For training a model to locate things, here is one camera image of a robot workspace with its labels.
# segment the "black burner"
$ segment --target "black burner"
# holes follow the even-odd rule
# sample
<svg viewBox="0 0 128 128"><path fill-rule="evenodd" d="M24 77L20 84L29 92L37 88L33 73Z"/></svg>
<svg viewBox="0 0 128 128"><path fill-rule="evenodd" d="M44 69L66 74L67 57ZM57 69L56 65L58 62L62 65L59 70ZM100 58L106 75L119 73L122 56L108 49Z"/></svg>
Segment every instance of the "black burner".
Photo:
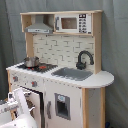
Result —
<svg viewBox="0 0 128 128"><path fill-rule="evenodd" d="M57 65L45 64L45 63L40 63L39 66L33 67L33 68L28 68L24 64L17 66L17 68L22 68L22 69L26 69L28 71L30 70L30 71L42 72L42 73L49 71L50 69L53 69L55 67L57 67Z"/></svg>

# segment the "cabinet door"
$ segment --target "cabinet door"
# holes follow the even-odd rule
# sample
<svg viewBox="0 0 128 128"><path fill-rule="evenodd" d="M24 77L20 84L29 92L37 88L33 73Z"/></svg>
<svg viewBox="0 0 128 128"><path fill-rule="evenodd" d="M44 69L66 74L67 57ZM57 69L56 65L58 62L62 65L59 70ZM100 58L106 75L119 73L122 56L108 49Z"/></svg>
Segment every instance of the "cabinet door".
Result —
<svg viewBox="0 0 128 128"><path fill-rule="evenodd" d="M45 81L45 128L82 128L81 89Z"/></svg>
<svg viewBox="0 0 128 128"><path fill-rule="evenodd" d="M22 88L16 85L12 85L11 89L12 91L17 89L17 88ZM22 88L24 92L31 92L29 97L26 97L26 101L28 104L28 107L32 107L32 105L35 106L35 108L31 111L31 116L35 119L37 122L38 128L41 128L41 115L40 115L40 96L39 94L33 92L32 90L28 90L25 88Z"/></svg>

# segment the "cabinet handle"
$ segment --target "cabinet handle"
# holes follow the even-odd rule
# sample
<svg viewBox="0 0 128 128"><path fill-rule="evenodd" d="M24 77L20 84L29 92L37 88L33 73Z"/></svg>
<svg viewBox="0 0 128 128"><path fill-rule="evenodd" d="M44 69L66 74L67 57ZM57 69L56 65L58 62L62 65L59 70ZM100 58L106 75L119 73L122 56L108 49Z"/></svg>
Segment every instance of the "cabinet handle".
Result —
<svg viewBox="0 0 128 128"><path fill-rule="evenodd" d="M50 106L51 106L51 101L49 101L47 104L47 115L49 119L51 119Z"/></svg>
<svg viewBox="0 0 128 128"><path fill-rule="evenodd" d="M59 20L59 17L56 17L56 21L55 21L55 28L56 30L59 30L59 27L57 27L57 21Z"/></svg>

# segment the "white backsplash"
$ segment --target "white backsplash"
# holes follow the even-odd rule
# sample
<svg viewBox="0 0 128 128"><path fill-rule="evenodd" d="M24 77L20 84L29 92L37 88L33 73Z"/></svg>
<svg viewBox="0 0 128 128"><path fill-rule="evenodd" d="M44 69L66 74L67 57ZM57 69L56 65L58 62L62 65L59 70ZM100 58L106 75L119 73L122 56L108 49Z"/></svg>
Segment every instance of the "white backsplash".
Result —
<svg viewBox="0 0 128 128"><path fill-rule="evenodd" d="M92 37L44 34L33 36L34 55L44 63L76 67L79 53L87 50L94 55L93 46ZM82 62L86 62L86 69L94 70L87 55L82 55Z"/></svg>

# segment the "wooden toy kitchen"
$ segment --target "wooden toy kitchen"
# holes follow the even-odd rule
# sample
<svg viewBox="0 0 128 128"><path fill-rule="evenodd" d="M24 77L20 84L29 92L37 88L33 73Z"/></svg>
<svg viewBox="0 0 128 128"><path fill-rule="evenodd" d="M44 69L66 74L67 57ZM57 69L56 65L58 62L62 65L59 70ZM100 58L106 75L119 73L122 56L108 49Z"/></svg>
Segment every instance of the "wooden toy kitchen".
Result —
<svg viewBox="0 0 128 128"><path fill-rule="evenodd" d="M21 13L27 57L40 63L7 68L9 89L31 92L26 99L39 128L105 128L105 87L114 76L101 70L101 16Z"/></svg>

